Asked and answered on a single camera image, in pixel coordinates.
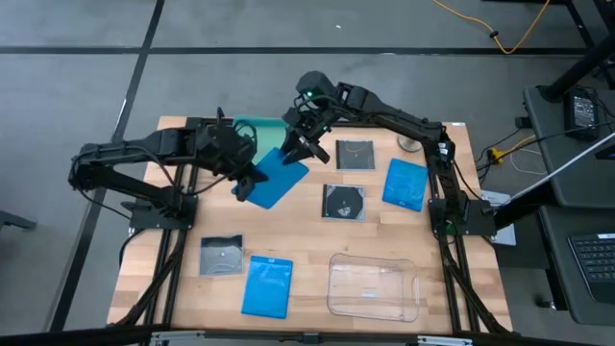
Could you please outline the blue Blu-ray case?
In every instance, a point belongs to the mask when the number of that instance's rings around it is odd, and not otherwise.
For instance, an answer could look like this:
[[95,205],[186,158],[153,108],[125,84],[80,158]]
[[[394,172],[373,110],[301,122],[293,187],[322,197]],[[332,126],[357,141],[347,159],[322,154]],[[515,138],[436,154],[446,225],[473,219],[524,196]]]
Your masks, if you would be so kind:
[[268,180],[254,183],[254,189],[246,198],[248,202],[269,210],[309,172],[304,164],[297,161],[284,165],[283,159],[284,153],[274,147],[256,165],[252,163]]
[[293,273],[293,262],[251,256],[241,312],[285,319]]
[[425,166],[392,159],[387,171],[382,200],[408,210],[421,211],[428,173]]

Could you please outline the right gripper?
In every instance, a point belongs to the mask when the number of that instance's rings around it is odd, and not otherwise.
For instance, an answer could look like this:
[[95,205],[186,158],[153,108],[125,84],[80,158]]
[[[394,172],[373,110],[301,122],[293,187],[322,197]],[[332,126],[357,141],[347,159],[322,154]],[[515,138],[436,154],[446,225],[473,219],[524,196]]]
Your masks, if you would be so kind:
[[329,132],[335,122],[332,107],[336,105],[333,98],[295,98],[293,106],[283,115],[286,123],[285,139],[282,152],[286,155],[286,163],[291,164],[311,158],[313,153],[302,146],[301,136],[307,136],[308,141],[318,139],[323,133]]

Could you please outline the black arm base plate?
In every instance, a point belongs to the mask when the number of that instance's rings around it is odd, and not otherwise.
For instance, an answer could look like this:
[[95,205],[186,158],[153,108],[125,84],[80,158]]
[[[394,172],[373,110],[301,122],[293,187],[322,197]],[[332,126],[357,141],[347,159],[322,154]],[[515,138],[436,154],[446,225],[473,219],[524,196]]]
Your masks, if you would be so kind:
[[494,235],[494,211],[484,200],[457,203],[450,199],[428,201],[430,223],[437,235]]
[[196,196],[172,196],[169,201],[137,198],[134,202],[121,203],[131,213],[132,228],[170,230],[190,229],[194,224],[197,205]]

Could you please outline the black power adapter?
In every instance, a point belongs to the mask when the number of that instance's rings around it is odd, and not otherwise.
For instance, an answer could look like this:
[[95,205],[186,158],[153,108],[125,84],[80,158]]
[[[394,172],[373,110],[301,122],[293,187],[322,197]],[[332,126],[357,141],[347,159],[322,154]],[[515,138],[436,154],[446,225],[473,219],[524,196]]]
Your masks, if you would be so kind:
[[585,89],[570,89],[563,97],[563,111],[565,136],[582,141],[599,137],[598,111]]

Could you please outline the black desk leg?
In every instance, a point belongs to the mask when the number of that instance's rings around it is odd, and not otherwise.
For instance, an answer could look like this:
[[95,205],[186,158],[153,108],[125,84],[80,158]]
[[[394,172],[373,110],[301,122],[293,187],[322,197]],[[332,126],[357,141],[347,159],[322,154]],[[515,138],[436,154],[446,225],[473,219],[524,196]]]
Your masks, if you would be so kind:
[[558,101],[613,52],[615,52],[615,32],[611,32],[599,44],[592,47],[581,60],[553,83],[548,86],[540,86],[538,89],[541,96],[549,102]]

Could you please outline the black front crossbar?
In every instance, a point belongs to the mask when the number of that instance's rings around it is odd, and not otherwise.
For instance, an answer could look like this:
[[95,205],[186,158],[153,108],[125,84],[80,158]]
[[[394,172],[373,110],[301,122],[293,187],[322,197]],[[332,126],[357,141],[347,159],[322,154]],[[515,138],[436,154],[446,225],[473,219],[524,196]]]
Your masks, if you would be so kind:
[[[111,326],[100,329],[15,334],[0,336],[0,346],[122,346],[150,342],[151,334],[171,331],[163,325]],[[416,346],[418,335],[429,334],[373,334],[320,332],[263,332],[263,331],[204,331],[199,339],[247,339],[297,342],[306,345],[326,342],[386,342]],[[472,339],[474,346],[599,346],[597,344],[525,337],[519,334],[485,334],[459,332],[436,336]]]

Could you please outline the white paper sheet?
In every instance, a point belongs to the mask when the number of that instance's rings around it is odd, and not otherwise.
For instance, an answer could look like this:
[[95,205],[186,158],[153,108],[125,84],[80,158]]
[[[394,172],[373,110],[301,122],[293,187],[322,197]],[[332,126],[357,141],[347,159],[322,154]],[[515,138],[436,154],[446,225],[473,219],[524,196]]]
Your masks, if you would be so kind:
[[[481,193],[481,198],[484,201],[488,202],[489,205],[494,209],[505,205],[510,200],[510,196],[508,194],[495,192],[495,191],[489,191],[489,190],[484,190]],[[495,235],[490,235],[490,236],[484,235],[482,238],[490,245],[493,245],[493,244],[504,245],[504,246],[516,246],[517,245],[515,228],[513,224],[510,224],[506,226],[505,228],[499,229]]]

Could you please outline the black keyboard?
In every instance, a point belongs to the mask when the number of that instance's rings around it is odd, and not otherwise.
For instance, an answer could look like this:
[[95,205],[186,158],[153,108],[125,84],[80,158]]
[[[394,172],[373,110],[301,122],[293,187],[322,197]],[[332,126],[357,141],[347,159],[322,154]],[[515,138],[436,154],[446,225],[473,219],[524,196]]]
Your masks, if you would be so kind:
[[568,243],[592,299],[615,305],[615,233],[569,236]]

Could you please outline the teal plastic bin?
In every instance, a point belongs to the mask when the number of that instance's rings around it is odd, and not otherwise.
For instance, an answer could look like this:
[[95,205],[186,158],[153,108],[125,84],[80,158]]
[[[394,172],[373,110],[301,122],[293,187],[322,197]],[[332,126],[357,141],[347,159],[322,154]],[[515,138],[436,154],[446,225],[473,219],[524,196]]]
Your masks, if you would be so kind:
[[259,163],[273,148],[280,149],[285,140],[286,123],[280,118],[237,116],[233,126],[241,135],[253,136],[251,124],[256,130],[258,149],[253,158],[253,163]]

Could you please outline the dark grey desk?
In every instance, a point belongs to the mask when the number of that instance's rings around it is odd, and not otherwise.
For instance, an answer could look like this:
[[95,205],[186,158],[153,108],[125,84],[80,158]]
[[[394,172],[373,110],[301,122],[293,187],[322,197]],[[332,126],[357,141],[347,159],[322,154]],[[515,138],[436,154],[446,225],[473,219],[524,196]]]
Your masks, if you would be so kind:
[[563,134],[561,102],[545,100],[536,86],[526,88],[523,98],[533,130],[543,139],[538,147],[547,171],[558,172],[549,179],[557,203],[571,208],[615,209],[615,159],[598,160],[590,152],[561,169],[593,143]]
[[615,305],[592,299],[568,243],[569,236],[615,233],[615,210],[541,207],[538,214],[555,306],[579,324],[615,327]]

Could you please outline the clear plastic bin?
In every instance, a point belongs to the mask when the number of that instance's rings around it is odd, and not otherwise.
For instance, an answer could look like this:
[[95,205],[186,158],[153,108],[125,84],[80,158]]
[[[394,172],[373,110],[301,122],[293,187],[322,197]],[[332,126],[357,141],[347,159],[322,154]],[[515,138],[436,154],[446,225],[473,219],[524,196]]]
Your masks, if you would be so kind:
[[337,253],[329,262],[327,307],[339,316],[411,323],[420,310],[415,265]]

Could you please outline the silver rod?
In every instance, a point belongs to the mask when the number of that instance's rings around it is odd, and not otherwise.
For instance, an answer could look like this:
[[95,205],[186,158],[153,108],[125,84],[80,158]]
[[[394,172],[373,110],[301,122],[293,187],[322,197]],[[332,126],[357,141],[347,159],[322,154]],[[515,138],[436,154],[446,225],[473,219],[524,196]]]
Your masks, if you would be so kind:
[[503,204],[503,206],[512,204],[513,201],[518,200],[522,196],[530,193],[533,189],[535,189],[535,188],[541,186],[542,184],[548,182],[551,178],[555,177],[560,172],[562,172],[565,169],[567,169],[570,165],[574,164],[576,161],[578,161],[581,158],[585,157],[586,155],[590,154],[592,151],[594,151],[595,149],[597,149],[601,145],[607,143],[610,139],[613,139],[613,138],[615,138],[615,133],[612,133],[612,134],[610,134],[610,135],[600,139],[598,142],[596,142],[595,144],[593,144],[589,148],[585,149],[580,154],[577,154],[575,157],[573,157],[573,158],[569,159],[568,161],[566,161],[564,164],[562,164],[560,167],[558,167],[555,171],[553,171],[552,173],[549,173],[546,177],[542,178],[537,183],[534,183],[533,185],[531,185],[531,186],[523,189],[522,191],[518,192],[517,194],[513,195],[507,202],[505,202]]

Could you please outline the grey chair leg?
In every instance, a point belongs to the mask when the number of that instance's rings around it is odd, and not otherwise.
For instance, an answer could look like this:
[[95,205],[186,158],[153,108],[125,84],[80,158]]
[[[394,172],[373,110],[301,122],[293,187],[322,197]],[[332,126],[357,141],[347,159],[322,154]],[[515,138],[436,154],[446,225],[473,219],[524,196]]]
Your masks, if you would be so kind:
[[5,226],[31,231],[37,226],[37,222],[0,210],[0,230]]

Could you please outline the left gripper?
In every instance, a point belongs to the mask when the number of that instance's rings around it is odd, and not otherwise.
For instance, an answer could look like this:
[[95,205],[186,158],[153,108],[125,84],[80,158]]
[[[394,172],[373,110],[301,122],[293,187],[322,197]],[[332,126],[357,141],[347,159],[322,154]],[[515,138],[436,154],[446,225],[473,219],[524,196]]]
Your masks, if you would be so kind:
[[267,182],[268,176],[253,164],[258,150],[256,134],[241,134],[224,124],[199,128],[194,137],[194,165],[213,175],[244,178],[246,185]]

